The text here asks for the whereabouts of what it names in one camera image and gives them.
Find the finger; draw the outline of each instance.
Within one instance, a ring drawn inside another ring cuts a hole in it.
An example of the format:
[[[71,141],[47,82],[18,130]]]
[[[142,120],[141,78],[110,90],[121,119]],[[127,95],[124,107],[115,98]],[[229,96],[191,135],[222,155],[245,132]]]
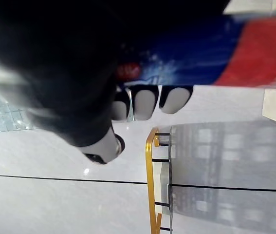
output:
[[[182,109],[193,94],[193,86],[163,86],[159,108],[166,114],[174,114]]]
[[[126,90],[116,93],[115,100],[112,103],[112,120],[126,120],[129,109],[130,99]]]
[[[131,86],[131,99],[134,118],[147,120],[151,118],[158,100],[158,87],[153,85]]]

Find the white floor tile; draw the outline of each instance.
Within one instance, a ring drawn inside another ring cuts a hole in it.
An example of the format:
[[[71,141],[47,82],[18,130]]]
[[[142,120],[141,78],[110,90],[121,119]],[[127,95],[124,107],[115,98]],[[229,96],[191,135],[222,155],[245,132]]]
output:
[[[0,177],[0,234],[148,234],[146,185]]]

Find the hand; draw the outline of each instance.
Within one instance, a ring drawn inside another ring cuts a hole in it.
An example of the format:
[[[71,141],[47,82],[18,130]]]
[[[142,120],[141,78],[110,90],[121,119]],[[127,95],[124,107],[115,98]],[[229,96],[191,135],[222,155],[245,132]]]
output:
[[[35,126],[105,164],[125,146],[111,125],[112,118],[125,119],[129,108],[126,93],[115,95],[119,45],[185,20],[220,14],[229,0],[208,2],[208,9],[205,2],[195,3],[189,12],[187,1],[170,0],[143,0],[135,7],[124,0],[88,1],[87,6],[79,1],[0,1],[0,97],[26,109]],[[135,118],[150,118],[158,88],[129,89]],[[178,111],[192,91],[163,87],[160,108]]]

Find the red blue package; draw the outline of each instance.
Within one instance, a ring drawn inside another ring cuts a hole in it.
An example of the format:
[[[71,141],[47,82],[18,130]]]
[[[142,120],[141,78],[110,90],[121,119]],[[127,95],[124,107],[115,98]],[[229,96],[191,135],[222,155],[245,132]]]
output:
[[[125,85],[276,88],[276,11],[206,18],[124,45],[116,76]]]

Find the floor tile grout line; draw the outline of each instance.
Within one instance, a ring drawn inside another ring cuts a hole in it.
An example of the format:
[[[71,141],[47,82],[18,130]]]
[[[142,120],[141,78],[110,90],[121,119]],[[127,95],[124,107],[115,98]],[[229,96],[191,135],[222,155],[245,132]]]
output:
[[[144,184],[144,185],[147,185],[147,182],[117,181],[117,180],[69,179],[69,178],[18,176],[18,175],[0,175],[0,177],[23,178],[23,179],[43,179],[43,180],[62,180],[62,181],[101,182],[101,183],[121,183],[121,184]],[[218,187],[218,186],[186,185],[186,184],[172,184],[171,186],[172,187],[187,187],[187,188],[203,188],[203,189],[223,189],[223,190],[276,192],[276,189],[236,188],[236,187]]]
[[[223,189],[223,190],[276,192],[276,189],[236,188],[236,187],[218,187],[218,186],[186,185],[186,184],[172,184],[171,186],[172,187],[186,187],[186,188],[200,188],[200,189]]]
[[[120,184],[147,184],[147,182],[133,182],[133,181],[98,180],[98,179],[69,179],[69,178],[18,176],[18,175],[0,175],[0,177],[22,178],[22,179],[62,180],[62,181],[101,182],[101,183],[120,183]]]

